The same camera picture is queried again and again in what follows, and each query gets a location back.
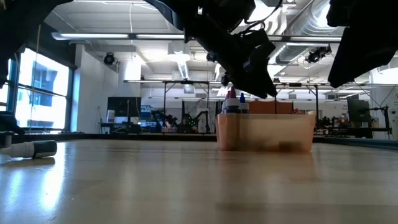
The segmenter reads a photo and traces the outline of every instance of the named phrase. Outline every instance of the wooden table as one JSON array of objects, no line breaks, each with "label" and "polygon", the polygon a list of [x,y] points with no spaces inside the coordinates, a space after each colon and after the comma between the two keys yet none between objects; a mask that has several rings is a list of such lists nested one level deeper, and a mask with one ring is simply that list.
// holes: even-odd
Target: wooden table
[{"label": "wooden table", "polygon": [[396,223],[398,152],[220,152],[214,142],[61,142],[0,156],[0,223]]}]

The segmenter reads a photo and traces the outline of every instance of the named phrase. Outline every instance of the ceiling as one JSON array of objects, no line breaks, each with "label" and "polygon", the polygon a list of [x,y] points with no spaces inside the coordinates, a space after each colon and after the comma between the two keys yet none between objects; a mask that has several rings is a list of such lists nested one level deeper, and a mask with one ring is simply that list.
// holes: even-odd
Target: ceiling
[{"label": "ceiling", "polygon": [[[284,7],[287,23],[295,17],[309,0],[295,0],[294,7]],[[45,22],[60,32],[140,32],[140,33],[178,33],[180,32],[170,25],[163,16],[150,5],[132,4],[105,4],[98,0],[86,0],[63,4],[56,7],[46,18]],[[87,44],[86,49],[93,45],[135,45],[137,51],[146,62],[146,69],[142,69],[143,75],[171,74],[178,70],[177,63],[170,60],[168,46],[171,41],[159,40],[101,40],[92,41]],[[199,45],[197,42],[188,43],[189,46]],[[336,52],[338,45],[332,45]],[[98,58],[103,57],[106,52],[96,51]],[[115,52],[120,60],[129,60],[130,52]],[[282,82],[325,82],[327,80],[333,56],[329,55],[320,63],[309,66],[304,57],[298,58],[291,66],[286,67],[281,75],[277,75]],[[189,70],[215,71],[215,64],[205,60],[205,54],[192,54],[191,60],[187,62]],[[368,75],[363,75],[359,82],[368,81]]]}]

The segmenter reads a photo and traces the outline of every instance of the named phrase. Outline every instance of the plastic bin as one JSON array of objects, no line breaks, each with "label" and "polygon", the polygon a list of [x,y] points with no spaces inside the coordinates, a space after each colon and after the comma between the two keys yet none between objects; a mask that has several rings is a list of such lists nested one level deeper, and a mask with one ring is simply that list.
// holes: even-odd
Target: plastic bin
[{"label": "plastic bin", "polygon": [[219,114],[217,142],[224,151],[297,151],[312,148],[315,115]]}]

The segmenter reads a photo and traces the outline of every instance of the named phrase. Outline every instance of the translucent orange bin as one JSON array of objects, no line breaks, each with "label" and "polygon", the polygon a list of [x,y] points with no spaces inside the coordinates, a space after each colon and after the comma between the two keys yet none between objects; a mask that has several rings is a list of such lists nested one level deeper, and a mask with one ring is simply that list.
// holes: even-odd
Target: translucent orange bin
[{"label": "translucent orange bin", "polygon": [[223,151],[309,152],[314,127],[314,115],[219,114],[217,142]]}]

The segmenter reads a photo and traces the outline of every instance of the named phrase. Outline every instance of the security camera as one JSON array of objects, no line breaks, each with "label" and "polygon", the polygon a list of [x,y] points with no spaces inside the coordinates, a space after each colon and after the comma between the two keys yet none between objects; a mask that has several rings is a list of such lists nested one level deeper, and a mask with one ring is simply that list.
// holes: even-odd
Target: security camera
[{"label": "security camera", "polygon": [[114,65],[114,64],[116,64],[116,59],[114,57],[114,53],[113,52],[106,53],[106,56],[104,58],[104,63],[105,63],[105,65]]}]

